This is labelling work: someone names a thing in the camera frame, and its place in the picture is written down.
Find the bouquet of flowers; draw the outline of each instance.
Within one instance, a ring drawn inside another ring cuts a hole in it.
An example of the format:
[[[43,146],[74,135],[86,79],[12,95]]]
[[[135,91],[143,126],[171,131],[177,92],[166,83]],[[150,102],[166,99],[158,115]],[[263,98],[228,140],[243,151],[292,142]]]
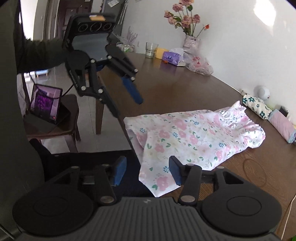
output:
[[[175,28],[182,28],[186,35],[194,37],[195,27],[200,23],[200,16],[192,14],[192,4],[194,0],[180,0],[179,3],[173,5],[173,10],[179,15],[174,15],[169,11],[165,11],[164,17],[168,19],[169,24],[174,25]],[[209,29],[210,25],[205,25],[196,38],[203,30]]]

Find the wooden table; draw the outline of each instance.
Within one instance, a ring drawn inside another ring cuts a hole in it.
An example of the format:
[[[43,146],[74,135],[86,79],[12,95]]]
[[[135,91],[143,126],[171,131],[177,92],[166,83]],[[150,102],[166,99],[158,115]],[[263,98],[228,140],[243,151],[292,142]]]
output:
[[[143,104],[137,105],[132,100],[115,73],[108,68],[100,72],[121,112],[119,122],[124,131],[124,117],[202,109],[214,111],[242,99],[240,93],[213,76],[202,76],[183,67],[162,63],[159,59],[147,59],[141,54],[130,53],[128,56],[139,69],[135,84],[144,98]],[[103,105],[97,102],[96,109],[96,122],[100,129]],[[288,144],[268,121],[250,109],[246,114],[264,129],[266,139],[260,147],[248,148],[222,165],[277,198],[283,209],[282,221],[276,231],[281,236],[289,203],[296,193],[296,146]],[[181,188],[167,196],[176,198],[180,192]],[[210,193],[212,186],[203,184],[201,199]],[[283,240],[296,235],[295,215],[296,206],[292,207]]]

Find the camera lens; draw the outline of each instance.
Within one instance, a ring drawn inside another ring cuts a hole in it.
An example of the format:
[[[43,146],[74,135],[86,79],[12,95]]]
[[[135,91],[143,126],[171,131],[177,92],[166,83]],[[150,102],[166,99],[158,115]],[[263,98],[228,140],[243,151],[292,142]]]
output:
[[[103,27],[103,30],[108,30],[108,29],[110,29],[112,27],[112,24],[111,23],[106,23],[105,25],[104,25],[104,27]]]
[[[98,23],[94,23],[91,27],[90,27],[90,31],[91,32],[96,32],[98,31],[100,28],[102,27],[102,23],[98,22]]]
[[[85,30],[87,30],[88,27],[89,25],[87,23],[81,24],[80,27],[78,28],[78,32],[82,33]]]

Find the dark sleeve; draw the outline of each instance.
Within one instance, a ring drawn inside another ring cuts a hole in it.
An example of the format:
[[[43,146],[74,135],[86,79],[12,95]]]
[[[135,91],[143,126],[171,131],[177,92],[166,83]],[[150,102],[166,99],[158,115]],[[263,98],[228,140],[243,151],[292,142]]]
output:
[[[68,51],[62,49],[61,39],[25,39],[20,24],[16,26],[14,37],[17,73],[49,69],[65,62]]]

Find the robotic hand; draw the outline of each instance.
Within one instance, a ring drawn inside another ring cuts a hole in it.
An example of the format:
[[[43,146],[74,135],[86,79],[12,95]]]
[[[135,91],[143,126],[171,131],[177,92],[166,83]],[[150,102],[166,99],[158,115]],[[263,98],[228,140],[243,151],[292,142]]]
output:
[[[97,76],[97,70],[107,65],[122,79],[137,104],[141,104],[143,99],[133,84],[138,70],[119,48],[109,43],[114,27],[112,15],[74,15],[69,20],[63,47],[70,52],[65,65],[78,94],[99,99],[117,118],[119,111]],[[89,74],[89,87],[86,72]]]

